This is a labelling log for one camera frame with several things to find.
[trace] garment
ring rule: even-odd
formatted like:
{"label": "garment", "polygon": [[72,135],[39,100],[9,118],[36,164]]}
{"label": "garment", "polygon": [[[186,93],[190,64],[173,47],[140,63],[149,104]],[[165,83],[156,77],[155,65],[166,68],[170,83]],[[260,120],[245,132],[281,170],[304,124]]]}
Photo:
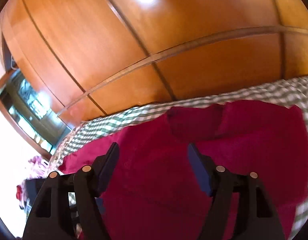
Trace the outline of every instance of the garment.
{"label": "garment", "polygon": [[[65,157],[60,170],[76,172],[106,153],[120,157],[102,194],[104,223],[116,239],[196,239],[211,204],[187,159],[187,145],[233,173],[256,172],[288,237],[295,207],[308,194],[308,137],[301,110],[260,101],[205,109],[173,107],[157,119],[92,141]],[[238,196],[233,194],[224,239],[231,237]]]}

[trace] gingham fabric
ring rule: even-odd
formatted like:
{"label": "gingham fabric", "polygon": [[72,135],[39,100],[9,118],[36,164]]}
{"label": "gingham fabric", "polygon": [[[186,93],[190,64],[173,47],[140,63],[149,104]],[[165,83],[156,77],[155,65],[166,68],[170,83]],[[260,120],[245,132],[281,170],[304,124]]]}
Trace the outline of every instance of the gingham fabric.
{"label": "gingham fabric", "polygon": [[[142,122],[153,120],[164,114],[172,106],[205,108],[213,103],[222,104],[239,99],[261,100],[285,107],[297,105],[303,111],[308,131],[308,77],[293,78],[288,81],[279,80],[274,83],[266,83],[218,96],[207,96],[172,103],[133,107],[119,114],[95,119],[85,123],[77,130],[73,139],[67,143],[57,160],[54,160],[54,163],[50,165],[57,169],[62,164],[65,156],[77,151],[86,143],[113,134],[126,126],[137,125]],[[70,193],[70,202],[75,203],[75,196],[72,193]],[[308,199],[297,208],[292,233],[289,239],[292,239],[296,235],[307,219]]]}

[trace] wooden frame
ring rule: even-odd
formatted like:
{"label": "wooden frame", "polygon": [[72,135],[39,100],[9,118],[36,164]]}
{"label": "wooden frame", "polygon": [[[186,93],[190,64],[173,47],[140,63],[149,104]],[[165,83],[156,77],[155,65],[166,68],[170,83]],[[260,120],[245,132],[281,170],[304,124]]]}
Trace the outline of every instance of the wooden frame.
{"label": "wooden frame", "polygon": [[[0,88],[6,84],[6,82],[9,80],[9,78],[12,76],[12,74],[15,71],[9,71],[8,73],[4,74],[3,77],[0,79]],[[3,116],[6,118],[6,120],[12,125],[12,127],[17,131],[17,133],[22,136],[22,138],[27,141],[45,160],[49,161],[52,155],[47,152],[47,150],[40,147],[24,130],[18,125],[18,123],[12,118],[12,116],[9,114],[8,110],[3,105],[1,99],[0,99],[0,111],[3,114]]]}

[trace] metal pin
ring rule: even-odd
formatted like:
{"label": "metal pin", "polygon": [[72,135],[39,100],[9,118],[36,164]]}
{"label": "metal pin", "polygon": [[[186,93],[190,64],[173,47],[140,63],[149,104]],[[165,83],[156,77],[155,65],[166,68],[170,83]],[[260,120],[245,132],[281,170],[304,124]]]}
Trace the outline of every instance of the metal pin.
{"label": "metal pin", "polygon": [[256,179],[258,177],[258,174],[256,172],[251,172],[249,174],[253,179]]}
{"label": "metal pin", "polygon": [[225,167],[219,165],[219,166],[216,167],[216,171],[224,172],[225,171]]}
{"label": "metal pin", "polygon": [[91,169],[92,169],[92,167],[89,166],[89,165],[86,165],[86,166],[84,166],[84,167],[82,168],[82,170],[83,170],[84,172],[89,172]]}
{"label": "metal pin", "polygon": [[51,172],[51,174],[50,174],[50,178],[55,178],[57,176],[57,172],[56,171],[53,171],[53,172]]}

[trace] checkered bedsheet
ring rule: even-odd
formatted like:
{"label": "checkered bedsheet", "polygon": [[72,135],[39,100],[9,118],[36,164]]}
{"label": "checkered bedsheet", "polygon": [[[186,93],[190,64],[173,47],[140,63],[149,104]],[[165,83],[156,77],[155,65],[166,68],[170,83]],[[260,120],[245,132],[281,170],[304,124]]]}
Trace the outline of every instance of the checkered bedsheet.
{"label": "checkered bedsheet", "polygon": [[[141,107],[133,107],[124,112],[104,118],[98,118],[80,126],[59,151],[58,156],[50,162],[49,171],[57,170],[63,163],[65,156],[77,151],[88,142],[113,134],[126,126],[137,125],[159,117],[172,106],[205,108],[213,103],[225,103],[239,99],[261,100],[285,107],[297,105],[303,111],[303,117],[308,132],[308,76],[293,78],[291,80],[279,80],[274,83],[265,83],[260,86],[241,89],[218,96],[187,99],[172,103],[153,104]],[[75,196],[69,193],[70,203],[75,203]],[[289,239],[292,239],[308,219],[308,199],[302,203],[296,211],[296,217]]]}

